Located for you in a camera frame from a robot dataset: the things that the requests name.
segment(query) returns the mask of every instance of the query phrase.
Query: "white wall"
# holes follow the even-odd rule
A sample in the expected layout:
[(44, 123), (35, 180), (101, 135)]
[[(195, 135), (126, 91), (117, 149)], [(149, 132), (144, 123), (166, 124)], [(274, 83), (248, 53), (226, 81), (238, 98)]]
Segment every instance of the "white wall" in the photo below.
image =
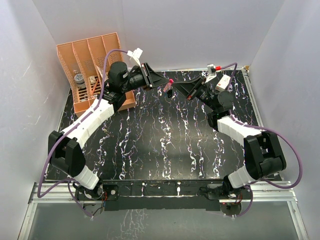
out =
[(57, 44), (118, 32), (154, 69), (252, 63), (283, 0), (33, 0)]
[(0, 239), (17, 239), (69, 89), (32, 0), (0, 0)]
[[(250, 67), (264, 124), (283, 133), (303, 161), (294, 190), (310, 239), (319, 239), (320, 2), (287, 0)], [(286, 179), (297, 179), (297, 160), (285, 147)]]

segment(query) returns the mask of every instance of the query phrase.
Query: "metal frame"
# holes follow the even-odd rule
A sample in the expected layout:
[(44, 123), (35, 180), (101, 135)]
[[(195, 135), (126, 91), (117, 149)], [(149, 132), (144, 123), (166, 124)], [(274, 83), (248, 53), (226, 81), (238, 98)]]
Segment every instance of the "metal frame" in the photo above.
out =
[[(206, 68), (195, 68), (195, 69), (177, 69), (172, 71), (202, 71), (206, 70)], [(252, 91), (251, 82), (248, 76), (248, 73), (245, 69), (241, 68), (244, 81), (246, 87), (248, 89), (249, 97), (253, 106), (254, 114), (256, 116), (257, 122), (259, 126), (263, 126), (262, 119), (258, 110), (258, 106)], [(289, 181), (276, 181), (274, 182), (281, 186), (289, 186), (291, 183)], [(42, 184), (42, 192), (47, 190), (50, 186), (54, 183), (44, 183)], [(45, 197), (38, 198), (37, 197), (37, 187), (38, 184), (35, 184), (30, 196), (29, 205), (26, 211), (26, 215), (21, 227), (21, 231), (18, 237), (18, 240), (27, 240), (29, 237), (29, 233), (31, 230), (31, 226), (36, 214), (38, 204), (43, 203), (52, 203), (52, 204), (61, 204), (61, 203), (70, 203), (74, 204), (73, 199), (70, 196), (68, 185), (66, 183), (62, 183), (55, 187), (51, 192), (49, 192)], [(295, 230), (299, 240), (308, 240), (308, 235), (303, 223), (303, 220), (300, 215), (300, 211), (297, 205), (297, 198), (295, 195), (294, 190), (291, 189), (280, 189), (276, 188), (266, 182), (257, 182), (251, 185), (251, 189), (253, 192), (253, 201), (254, 202), (287, 202), (288, 208), (291, 214), (291, 218), (293, 224), (295, 226)], [(71, 190), (73, 194), (75, 194), (76, 190), (71, 186)], [(174, 198), (183, 198), (188, 196), (167, 196), (167, 197), (174, 197)], [(249, 199), (243, 199), (243, 202), (249, 202)], [(234, 202), (234, 200), (230, 199), (221, 199), (219, 200), (220, 203), (228, 203)], [(84, 200), (80, 201), (81, 204), (101, 204), (101, 201), (94, 201), (94, 200)]]

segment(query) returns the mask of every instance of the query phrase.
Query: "black marble table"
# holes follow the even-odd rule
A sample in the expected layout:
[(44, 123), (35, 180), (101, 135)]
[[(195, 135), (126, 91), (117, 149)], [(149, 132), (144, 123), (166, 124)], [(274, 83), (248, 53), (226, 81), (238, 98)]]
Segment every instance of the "black marble table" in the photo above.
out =
[[(211, 83), (217, 83), (220, 72)], [(176, 81), (193, 79), (205, 71), (166, 71)], [(243, 122), (257, 125), (241, 70), (231, 85), (233, 113)], [(222, 179), (242, 167), (243, 148), (208, 125), (211, 110), (198, 99), (186, 100), (177, 91), (167, 98), (162, 88), (134, 92), (137, 106), (117, 112), (89, 138), (83, 149), (86, 164), (103, 180)], [(60, 130), (77, 119), (70, 92)], [(46, 180), (66, 175), (49, 166)]]

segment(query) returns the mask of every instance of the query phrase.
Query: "marble tabletop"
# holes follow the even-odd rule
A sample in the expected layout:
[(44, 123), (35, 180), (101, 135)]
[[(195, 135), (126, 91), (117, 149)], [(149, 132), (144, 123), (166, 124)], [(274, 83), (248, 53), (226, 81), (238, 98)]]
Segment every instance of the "marble tabletop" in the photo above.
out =
[[(223, 74), (218, 73), (211, 87)], [(176, 81), (193, 79), (205, 71), (165, 71)], [(231, 84), (235, 94), (233, 113), (243, 122), (257, 125), (245, 79), (237, 70)], [(243, 148), (227, 135), (209, 127), (211, 110), (198, 99), (186, 100), (174, 91), (167, 98), (162, 88), (134, 91), (136, 107), (117, 112), (89, 138), (83, 148), (86, 165), (103, 180), (222, 179), (242, 167)], [(77, 119), (70, 92), (59, 129)], [(48, 168), (46, 180), (66, 174)]]

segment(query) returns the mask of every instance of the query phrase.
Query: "orange basket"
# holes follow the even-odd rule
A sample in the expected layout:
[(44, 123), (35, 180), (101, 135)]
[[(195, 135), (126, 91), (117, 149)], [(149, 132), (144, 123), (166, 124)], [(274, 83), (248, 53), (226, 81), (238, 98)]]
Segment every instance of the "orange basket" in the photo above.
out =
[[(115, 32), (59, 44), (56, 47), (58, 58), (71, 86), (74, 112), (80, 117), (101, 92), (102, 77), (99, 68), (104, 69), (107, 53), (112, 49), (121, 49), (118, 35)], [(117, 61), (123, 61), (122, 53), (111, 53), (106, 72), (109, 71), (110, 65)], [(78, 88), (76, 84), (75, 75), (78, 73), (81, 73), (84, 78), (85, 88)], [(136, 106), (133, 91), (127, 92), (125, 96), (126, 101), (119, 111)]]

